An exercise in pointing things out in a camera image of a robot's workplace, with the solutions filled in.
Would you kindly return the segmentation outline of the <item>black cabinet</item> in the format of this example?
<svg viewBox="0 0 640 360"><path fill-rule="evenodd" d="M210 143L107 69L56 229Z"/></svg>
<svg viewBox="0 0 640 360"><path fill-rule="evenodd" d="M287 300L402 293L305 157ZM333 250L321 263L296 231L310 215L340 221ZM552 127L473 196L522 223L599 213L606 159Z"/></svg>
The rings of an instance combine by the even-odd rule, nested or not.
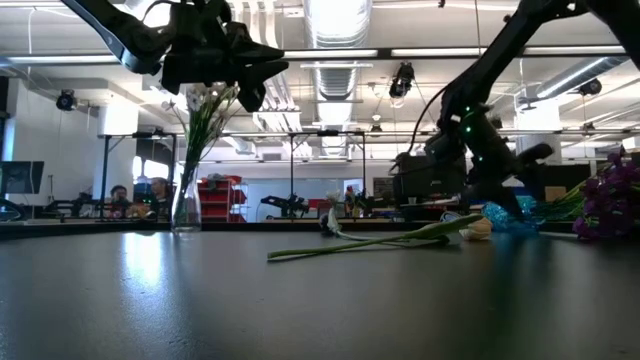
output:
<svg viewBox="0 0 640 360"><path fill-rule="evenodd" d="M567 193L591 176L589 165L550 165L543 171L543 190L546 186L565 186Z"/></svg>

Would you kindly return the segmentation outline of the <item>black computer monitor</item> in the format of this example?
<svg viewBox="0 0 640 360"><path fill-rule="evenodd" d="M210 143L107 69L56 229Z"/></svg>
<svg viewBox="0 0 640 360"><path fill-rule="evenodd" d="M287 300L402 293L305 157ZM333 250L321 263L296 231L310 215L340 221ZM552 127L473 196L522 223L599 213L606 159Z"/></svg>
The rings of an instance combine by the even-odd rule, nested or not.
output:
<svg viewBox="0 0 640 360"><path fill-rule="evenodd" d="M466 175L463 157L441 164L432 164L427 156L404 157L394 176L394 194L422 198L458 194L465 187Z"/></svg>

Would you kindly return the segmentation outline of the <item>black overhead light bar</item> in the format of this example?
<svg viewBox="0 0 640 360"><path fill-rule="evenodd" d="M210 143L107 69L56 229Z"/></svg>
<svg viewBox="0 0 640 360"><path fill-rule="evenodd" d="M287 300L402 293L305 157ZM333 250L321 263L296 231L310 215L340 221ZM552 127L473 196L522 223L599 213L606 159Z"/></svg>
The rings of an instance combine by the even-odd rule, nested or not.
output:
<svg viewBox="0 0 640 360"><path fill-rule="evenodd" d="M472 59L487 50L475 47L430 47L430 48L378 48L378 49L304 49L285 50L284 60L294 62L312 61L377 61L377 60L444 60ZM526 46L518 50L514 58L539 57L598 57L626 56L620 45L575 45L575 46ZM118 59L111 54L26 54L2 55L0 66L75 66L114 65Z"/></svg>

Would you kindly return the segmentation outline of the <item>dark tulip with white petal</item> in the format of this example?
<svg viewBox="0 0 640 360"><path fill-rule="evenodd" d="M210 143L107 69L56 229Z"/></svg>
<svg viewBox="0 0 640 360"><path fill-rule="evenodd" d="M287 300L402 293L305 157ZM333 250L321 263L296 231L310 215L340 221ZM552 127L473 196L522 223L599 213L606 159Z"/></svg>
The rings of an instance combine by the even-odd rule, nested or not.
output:
<svg viewBox="0 0 640 360"><path fill-rule="evenodd" d="M427 245L459 245L463 236L458 231L445 232L446 223L440 222L424 226L418 230L393 236L366 237L344 233L335 212L330 210L320 219L322 229L338 238L352 241L351 248L370 245L387 245L396 247L420 247Z"/></svg>

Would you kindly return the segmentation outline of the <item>clear glass vase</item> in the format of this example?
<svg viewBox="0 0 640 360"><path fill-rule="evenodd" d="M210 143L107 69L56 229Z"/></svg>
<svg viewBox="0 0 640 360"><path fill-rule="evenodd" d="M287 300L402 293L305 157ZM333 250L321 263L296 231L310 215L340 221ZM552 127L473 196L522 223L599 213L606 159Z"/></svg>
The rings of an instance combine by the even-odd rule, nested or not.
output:
<svg viewBox="0 0 640 360"><path fill-rule="evenodd" d="M197 163L186 162L179 177L171 212L171 229L174 233L198 232L202 228L197 171Z"/></svg>

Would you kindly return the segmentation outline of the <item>long green leafy stem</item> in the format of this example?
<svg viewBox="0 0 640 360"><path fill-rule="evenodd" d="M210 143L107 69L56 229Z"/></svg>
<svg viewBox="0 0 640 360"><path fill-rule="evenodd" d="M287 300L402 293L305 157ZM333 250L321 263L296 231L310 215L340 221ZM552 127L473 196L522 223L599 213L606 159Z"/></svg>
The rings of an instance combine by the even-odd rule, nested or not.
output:
<svg viewBox="0 0 640 360"><path fill-rule="evenodd" d="M445 232L458 231L463 236L463 241L488 240L492 233L492 223L481 214L466 215L454 221L444 222L444 223L446 223ZM350 244L352 244L352 241L348 241L348 240L345 240L345 241L346 241L345 244L340 244L340 245L308 248L308 249L279 250L275 252L270 252L267 254L267 259L275 260L275 259L284 258L284 257L330 254L330 253L347 251L347 250L352 250L357 248L368 247L368 246L364 246L364 247L351 248Z"/></svg>

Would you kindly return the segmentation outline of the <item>small dark monitor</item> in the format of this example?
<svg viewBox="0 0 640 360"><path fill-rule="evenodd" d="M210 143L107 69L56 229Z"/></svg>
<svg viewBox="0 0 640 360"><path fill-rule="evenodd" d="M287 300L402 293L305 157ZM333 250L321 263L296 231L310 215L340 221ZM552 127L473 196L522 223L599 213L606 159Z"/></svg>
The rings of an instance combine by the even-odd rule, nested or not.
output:
<svg viewBox="0 0 640 360"><path fill-rule="evenodd" d="M43 161L0 162L0 194L38 194Z"/></svg>

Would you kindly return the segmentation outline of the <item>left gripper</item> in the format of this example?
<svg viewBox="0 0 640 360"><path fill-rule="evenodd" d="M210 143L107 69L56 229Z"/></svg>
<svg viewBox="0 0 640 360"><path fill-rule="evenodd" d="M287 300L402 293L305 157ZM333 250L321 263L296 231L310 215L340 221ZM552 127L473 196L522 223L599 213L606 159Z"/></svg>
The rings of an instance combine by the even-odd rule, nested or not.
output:
<svg viewBox="0 0 640 360"><path fill-rule="evenodd" d="M225 63L234 49L241 63L261 63L243 68L237 79L237 100L247 112L258 111L266 94L264 83L289 67L286 61L275 61L284 52L255 42L247 26L233 20L226 0L181 0L170 6L169 15L162 87L177 94L182 84L212 83L200 72L206 65Z"/></svg>

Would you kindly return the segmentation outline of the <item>red bin shelving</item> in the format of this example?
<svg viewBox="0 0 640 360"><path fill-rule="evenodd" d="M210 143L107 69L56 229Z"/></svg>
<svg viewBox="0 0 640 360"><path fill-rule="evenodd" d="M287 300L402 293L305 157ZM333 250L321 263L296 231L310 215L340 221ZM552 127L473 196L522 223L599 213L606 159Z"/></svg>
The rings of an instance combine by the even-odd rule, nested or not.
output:
<svg viewBox="0 0 640 360"><path fill-rule="evenodd" d="M238 176L198 181L201 218L204 223L245 223L247 186Z"/></svg>

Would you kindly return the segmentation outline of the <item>white pillar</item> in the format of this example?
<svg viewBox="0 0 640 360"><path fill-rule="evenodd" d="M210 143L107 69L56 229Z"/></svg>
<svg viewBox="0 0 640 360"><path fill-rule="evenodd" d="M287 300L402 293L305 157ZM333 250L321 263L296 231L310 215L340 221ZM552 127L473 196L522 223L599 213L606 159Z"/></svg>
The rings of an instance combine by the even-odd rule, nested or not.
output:
<svg viewBox="0 0 640 360"><path fill-rule="evenodd" d="M514 127L517 130L560 130L558 101L548 99L520 106L516 112ZM534 134L519 136L516 147L519 151L524 151L539 143L546 143L554 149L560 146L560 140L556 135Z"/></svg>

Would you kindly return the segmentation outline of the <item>blue glass vase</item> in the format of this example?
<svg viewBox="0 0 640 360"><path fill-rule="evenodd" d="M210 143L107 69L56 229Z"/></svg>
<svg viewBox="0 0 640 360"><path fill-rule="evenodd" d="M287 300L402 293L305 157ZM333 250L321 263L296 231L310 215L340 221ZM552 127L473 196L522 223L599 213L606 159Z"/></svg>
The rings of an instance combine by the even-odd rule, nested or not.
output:
<svg viewBox="0 0 640 360"><path fill-rule="evenodd" d="M517 196L516 200L524 216L522 220L517 220L496 203L487 202L483 205L481 213L492 223L493 231L515 233L538 229L539 222L533 216L533 209L537 205L536 200L531 196Z"/></svg>

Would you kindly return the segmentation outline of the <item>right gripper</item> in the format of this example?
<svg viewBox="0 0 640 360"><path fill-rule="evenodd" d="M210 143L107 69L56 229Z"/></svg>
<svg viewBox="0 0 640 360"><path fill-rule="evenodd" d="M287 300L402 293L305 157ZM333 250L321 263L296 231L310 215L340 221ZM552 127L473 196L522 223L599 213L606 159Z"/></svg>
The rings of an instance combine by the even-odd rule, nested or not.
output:
<svg viewBox="0 0 640 360"><path fill-rule="evenodd" d="M440 157L454 163L467 150L472 153L473 167L466 175L466 188L461 192L461 203L469 209L472 205L491 200L492 188L500 187L513 173L525 190L537 201L545 199L544 172L546 165L539 163L553 154L546 143L539 143L515 157L512 155L496 128L489 121L486 104L462 102L452 97L441 100L439 130L442 137ZM513 190L502 187L500 205L516 220L524 214Z"/></svg>

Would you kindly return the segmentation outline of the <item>person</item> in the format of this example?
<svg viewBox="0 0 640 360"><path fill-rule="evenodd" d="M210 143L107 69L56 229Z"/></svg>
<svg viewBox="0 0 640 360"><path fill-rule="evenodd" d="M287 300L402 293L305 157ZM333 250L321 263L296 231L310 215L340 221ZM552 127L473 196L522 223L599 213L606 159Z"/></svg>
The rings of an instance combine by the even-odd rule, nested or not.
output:
<svg viewBox="0 0 640 360"><path fill-rule="evenodd" d="M110 215L112 218L124 218L126 216L127 210L130 206L127 194L127 189L123 185L115 185L111 189Z"/></svg>
<svg viewBox="0 0 640 360"><path fill-rule="evenodd" d="M158 219L168 220L171 208L171 186L165 178L154 177L151 179L151 211Z"/></svg>

